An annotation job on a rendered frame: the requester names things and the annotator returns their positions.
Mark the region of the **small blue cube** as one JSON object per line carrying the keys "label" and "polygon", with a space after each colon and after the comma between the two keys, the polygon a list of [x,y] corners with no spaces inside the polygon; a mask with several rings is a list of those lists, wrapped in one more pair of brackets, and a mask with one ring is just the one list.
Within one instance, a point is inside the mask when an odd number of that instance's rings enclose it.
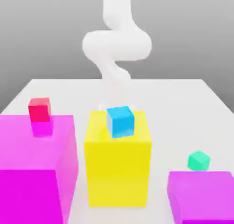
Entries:
{"label": "small blue cube", "polygon": [[106,126],[113,139],[134,135],[135,117],[128,106],[108,108]]}

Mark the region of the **small red cube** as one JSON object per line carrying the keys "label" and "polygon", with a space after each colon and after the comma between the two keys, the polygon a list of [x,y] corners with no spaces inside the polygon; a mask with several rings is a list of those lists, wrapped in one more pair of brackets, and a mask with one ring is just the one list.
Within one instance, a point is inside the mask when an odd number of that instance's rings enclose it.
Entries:
{"label": "small red cube", "polygon": [[28,104],[31,122],[50,121],[51,104],[49,97],[32,98]]}

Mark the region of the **small green cube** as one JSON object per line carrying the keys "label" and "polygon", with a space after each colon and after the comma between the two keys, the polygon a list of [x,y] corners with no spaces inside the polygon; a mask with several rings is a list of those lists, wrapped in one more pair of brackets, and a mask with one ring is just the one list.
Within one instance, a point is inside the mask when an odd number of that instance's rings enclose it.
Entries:
{"label": "small green cube", "polygon": [[204,152],[196,151],[189,155],[187,167],[193,171],[207,171],[210,160],[210,156]]}

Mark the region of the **large yellow box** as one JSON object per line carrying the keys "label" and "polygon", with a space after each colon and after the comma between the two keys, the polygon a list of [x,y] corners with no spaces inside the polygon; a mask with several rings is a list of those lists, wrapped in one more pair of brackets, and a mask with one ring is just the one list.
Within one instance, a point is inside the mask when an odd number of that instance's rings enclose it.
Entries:
{"label": "large yellow box", "polygon": [[134,115],[134,135],[113,139],[105,111],[90,112],[84,150],[91,207],[147,205],[152,141],[145,112]]}

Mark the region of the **large magenta box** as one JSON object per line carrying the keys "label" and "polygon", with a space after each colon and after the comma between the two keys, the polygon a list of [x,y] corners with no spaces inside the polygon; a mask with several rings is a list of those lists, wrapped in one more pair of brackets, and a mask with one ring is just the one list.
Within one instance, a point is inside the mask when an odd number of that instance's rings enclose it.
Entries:
{"label": "large magenta box", "polygon": [[72,115],[0,115],[0,224],[68,224],[77,176]]}

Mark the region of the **large purple box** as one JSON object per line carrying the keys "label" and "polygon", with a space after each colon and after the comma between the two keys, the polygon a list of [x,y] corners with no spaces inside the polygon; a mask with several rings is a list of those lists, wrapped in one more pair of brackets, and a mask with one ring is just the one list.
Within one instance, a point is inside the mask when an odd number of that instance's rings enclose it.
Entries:
{"label": "large purple box", "polygon": [[175,224],[234,224],[234,177],[228,171],[171,171],[167,194]]}

